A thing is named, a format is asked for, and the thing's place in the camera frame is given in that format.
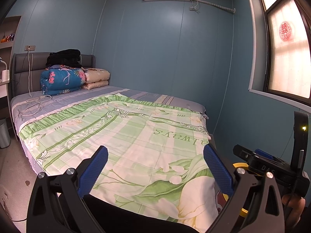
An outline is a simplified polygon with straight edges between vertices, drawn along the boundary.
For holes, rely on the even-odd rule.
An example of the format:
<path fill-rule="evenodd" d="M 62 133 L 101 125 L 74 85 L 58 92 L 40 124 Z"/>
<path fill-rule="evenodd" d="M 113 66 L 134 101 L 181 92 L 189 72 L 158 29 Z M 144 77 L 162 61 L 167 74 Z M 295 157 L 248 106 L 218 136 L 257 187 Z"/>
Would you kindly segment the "person's right hand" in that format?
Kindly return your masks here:
<path fill-rule="evenodd" d="M 285 229 L 292 229 L 300 221 L 306 201 L 297 195 L 284 195 L 281 201 L 285 211 Z"/>

